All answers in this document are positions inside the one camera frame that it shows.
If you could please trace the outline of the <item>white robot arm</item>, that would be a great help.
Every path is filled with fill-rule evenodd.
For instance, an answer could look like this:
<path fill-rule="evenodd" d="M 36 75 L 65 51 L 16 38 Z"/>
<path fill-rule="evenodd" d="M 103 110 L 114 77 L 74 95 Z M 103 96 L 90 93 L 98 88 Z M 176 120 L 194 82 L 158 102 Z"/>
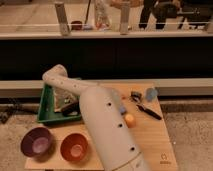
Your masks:
<path fill-rule="evenodd" d="M 65 76 L 56 65 L 43 81 L 79 96 L 80 112 L 105 171 L 151 171 L 142 150 L 127 127 L 111 88 Z"/>

